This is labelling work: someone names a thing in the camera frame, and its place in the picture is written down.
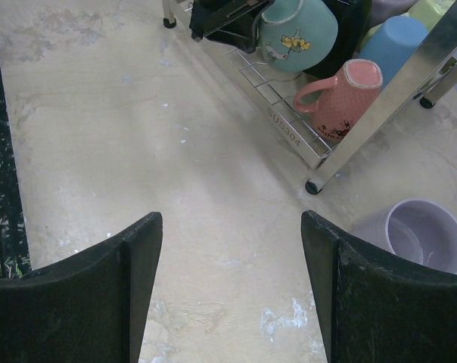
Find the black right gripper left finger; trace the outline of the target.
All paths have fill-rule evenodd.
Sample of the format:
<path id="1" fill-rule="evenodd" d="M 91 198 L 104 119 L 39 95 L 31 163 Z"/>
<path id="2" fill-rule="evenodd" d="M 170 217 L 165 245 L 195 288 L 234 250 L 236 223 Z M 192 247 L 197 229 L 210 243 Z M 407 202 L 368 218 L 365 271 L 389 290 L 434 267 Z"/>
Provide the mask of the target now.
<path id="1" fill-rule="evenodd" d="M 0 279 L 0 362 L 136 362 L 163 239 L 149 213 L 18 279 Z"/>

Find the terracotta mug white inside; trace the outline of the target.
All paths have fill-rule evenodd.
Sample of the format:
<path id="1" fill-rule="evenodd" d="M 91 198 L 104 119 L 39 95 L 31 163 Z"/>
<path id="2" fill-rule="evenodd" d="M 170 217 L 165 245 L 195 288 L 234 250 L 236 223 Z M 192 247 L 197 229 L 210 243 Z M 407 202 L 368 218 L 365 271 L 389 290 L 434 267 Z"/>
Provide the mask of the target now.
<path id="1" fill-rule="evenodd" d="M 376 63 L 351 59 L 334 76 L 302 87 L 294 96 L 294 108 L 311 115 L 319 135 L 339 142 L 378 97 L 382 84 Z"/>

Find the light green mug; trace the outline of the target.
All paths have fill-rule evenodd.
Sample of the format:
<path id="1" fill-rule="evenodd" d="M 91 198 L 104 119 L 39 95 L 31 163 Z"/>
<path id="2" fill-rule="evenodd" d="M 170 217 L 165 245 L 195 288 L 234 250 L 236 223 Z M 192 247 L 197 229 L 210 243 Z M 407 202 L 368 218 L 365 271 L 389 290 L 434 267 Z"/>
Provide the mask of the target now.
<path id="1" fill-rule="evenodd" d="M 374 0 L 369 29 L 359 49 L 362 49 L 381 25 L 391 17 L 413 17 L 421 21 L 428 30 L 432 30 L 454 3 L 454 0 Z"/>

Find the blue cup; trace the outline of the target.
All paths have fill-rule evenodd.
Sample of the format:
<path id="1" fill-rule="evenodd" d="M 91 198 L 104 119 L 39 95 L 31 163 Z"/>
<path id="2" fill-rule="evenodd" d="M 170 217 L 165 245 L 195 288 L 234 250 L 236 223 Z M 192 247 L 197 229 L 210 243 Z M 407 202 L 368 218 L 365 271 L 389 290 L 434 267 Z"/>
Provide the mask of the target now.
<path id="1" fill-rule="evenodd" d="M 426 26 L 412 17 L 387 19 L 362 46 L 358 58 L 376 63 L 383 75 L 382 89 L 398 73 L 428 35 Z"/>

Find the black mug cream inside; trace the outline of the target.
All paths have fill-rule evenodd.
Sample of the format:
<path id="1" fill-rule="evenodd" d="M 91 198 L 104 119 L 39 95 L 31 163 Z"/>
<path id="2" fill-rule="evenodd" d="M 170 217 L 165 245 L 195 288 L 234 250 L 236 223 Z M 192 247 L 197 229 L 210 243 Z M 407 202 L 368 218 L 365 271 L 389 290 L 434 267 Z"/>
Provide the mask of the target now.
<path id="1" fill-rule="evenodd" d="M 334 46 L 328 55 L 318 64 L 304 73 L 316 79 L 333 76 L 343 64 L 353 57 L 370 18 L 372 0 L 324 0 L 335 16 L 338 33 Z"/>

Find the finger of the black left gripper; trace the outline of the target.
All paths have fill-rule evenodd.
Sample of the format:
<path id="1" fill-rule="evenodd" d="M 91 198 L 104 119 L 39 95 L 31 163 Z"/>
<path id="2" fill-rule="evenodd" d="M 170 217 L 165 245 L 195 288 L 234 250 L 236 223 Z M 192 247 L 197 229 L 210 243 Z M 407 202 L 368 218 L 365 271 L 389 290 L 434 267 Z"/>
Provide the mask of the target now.
<path id="1" fill-rule="evenodd" d="M 254 53 L 257 46 L 259 20 L 270 6 L 260 1 L 194 1 L 189 28 L 195 41 L 207 39 Z"/>

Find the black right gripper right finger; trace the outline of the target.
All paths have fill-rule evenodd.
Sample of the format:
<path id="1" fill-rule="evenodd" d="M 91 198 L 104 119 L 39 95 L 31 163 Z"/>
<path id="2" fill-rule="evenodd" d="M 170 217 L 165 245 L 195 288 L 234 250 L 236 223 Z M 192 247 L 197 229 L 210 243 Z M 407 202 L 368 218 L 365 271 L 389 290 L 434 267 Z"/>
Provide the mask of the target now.
<path id="1" fill-rule="evenodd" d="M 407 261 L 301 216 L 303 251 L 329 362 L 457 362 L 457 275 Z"/>

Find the teal cup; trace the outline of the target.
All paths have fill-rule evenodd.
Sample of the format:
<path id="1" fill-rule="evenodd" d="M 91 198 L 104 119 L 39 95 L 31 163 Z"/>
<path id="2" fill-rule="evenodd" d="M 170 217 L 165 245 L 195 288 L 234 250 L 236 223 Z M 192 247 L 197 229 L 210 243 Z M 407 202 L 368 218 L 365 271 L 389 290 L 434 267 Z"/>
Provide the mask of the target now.
<path id="1" fill-rule="evenodd" d="M 261 15 L 259 47 L 275 69 L 302 72 L 329 54 L 337 33 L 336 17 L 323 1 L 275 1 Z"/>

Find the lilac mug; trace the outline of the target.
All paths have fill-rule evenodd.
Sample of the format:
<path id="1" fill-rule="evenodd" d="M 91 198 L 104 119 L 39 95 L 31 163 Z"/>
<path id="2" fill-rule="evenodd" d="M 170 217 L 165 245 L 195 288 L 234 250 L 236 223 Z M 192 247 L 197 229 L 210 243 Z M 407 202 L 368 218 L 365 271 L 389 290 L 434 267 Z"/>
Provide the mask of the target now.
<path id="1" fill-rule="evenodd" d="M 430 200 L 408 199 L 355 223 L 352 234 L 411 262 L 457 275 L 457 218 Z"/>

